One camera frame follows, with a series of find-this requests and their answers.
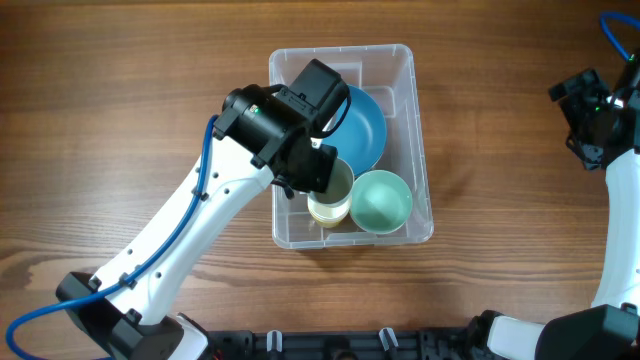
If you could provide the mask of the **grey plastic cup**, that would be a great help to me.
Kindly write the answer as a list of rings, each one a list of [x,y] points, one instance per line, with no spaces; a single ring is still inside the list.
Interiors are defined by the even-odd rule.
[[[344,160],[337,158],[325,192],[311,192],[309,199],[320,204],[335,204],[346,199],[352,190],[354,174]]]

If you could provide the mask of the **cream plastic cup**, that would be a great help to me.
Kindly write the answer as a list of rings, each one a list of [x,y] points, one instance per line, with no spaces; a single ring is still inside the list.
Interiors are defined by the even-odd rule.
[[[345,199],[344,201],[335,204],[324,204],[317,202],[313,198],[309,197],[307,200],[307,208],[314,219],[340,218],[341,220],[343,220],[349,214],[351,203],[352,201],[350,199]]]

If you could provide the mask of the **dark blue plate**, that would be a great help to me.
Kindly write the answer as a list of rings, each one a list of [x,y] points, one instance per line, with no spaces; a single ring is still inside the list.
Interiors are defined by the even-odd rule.
[[[357,146],[347,156],[346,161],[351,166],[355,176],[360,176],[372,170],[384,154],[383,147]]]
[[[321,140],[322,145],[334,146],[337,156],[344,160],[357,146],[383,147],[387,143],[387,123],[376,101],[364,90],[349,86],[351,105],[339,128]]]

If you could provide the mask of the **mint green bowl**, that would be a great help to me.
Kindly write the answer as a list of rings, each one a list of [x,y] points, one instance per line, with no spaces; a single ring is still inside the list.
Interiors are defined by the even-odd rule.
[[[395,232],[406,223],[412,208],[411,190],[395,173],[373,170],[354,182],[350,216],[366,232],[379,235]]]

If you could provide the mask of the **yellow plastic cup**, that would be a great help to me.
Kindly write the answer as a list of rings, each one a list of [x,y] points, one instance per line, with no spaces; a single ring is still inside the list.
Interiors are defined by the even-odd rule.
[[[337,219],[315,218],[315,221],[319,226],[323,228],[334,228],[342,222],[340,218],[337,218]]]

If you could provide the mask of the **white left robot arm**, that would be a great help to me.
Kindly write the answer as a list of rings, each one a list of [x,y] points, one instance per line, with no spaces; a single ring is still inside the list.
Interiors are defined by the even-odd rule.
[[[56,295],[73,323],[114,359],[199,359],[207,334],[171,314],[194,265],[269,186],[322,192],[337,151],[324,143],[350,102],[341,75],[310,61],[290,85],[233,90],[205,130],[191,174],[136,238],[94,273],[72,272]]]

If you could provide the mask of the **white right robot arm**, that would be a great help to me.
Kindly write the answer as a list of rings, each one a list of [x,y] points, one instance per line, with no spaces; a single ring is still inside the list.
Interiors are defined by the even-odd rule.
[[[479,318],[479,347],[504,359],[639,356],[639,54],[614,87],[587,69],[549,90],[568,123],[566,147],[605,174],[608,231],[602,275],[586,310],[545,324],[499,313]]]

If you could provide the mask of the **dark blue plate in bin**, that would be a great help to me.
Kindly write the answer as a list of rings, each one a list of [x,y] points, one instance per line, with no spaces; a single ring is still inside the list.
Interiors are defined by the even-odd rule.
[[[376,101],[364,90],[349,86],[351,105],[339,128],[321,140],[322,145],[334,146],[337,156],[344,160],[357,146],[383,147],[387,143],[387,123]]]

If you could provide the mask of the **clear plastic storage bin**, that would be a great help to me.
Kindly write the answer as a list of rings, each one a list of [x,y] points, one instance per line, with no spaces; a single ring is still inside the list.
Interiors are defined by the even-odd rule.
[[[269,58],[269,80],[290,85],[317,59],[349,85],[350,103],[337,112],[342,124],[327,144],[338,150],[356,176],[392,172],[411,191],[408,219],[390,234],[368,232],[351,219],[334,228],[320,226],[299,193],[286,198],[272,190],[272,237],[284,249],[310,250],[354,245],[404,245],[427,241],[434,232],[413,53],[403,44],[289,48]]]

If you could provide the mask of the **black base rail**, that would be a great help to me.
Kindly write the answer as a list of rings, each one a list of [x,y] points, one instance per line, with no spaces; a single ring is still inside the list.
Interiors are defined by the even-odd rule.
[[[368,332],[268,333],[211,331],[212,359],[334,360],[491,359],[473,347],[463,328],[395,331],[384,328]]]

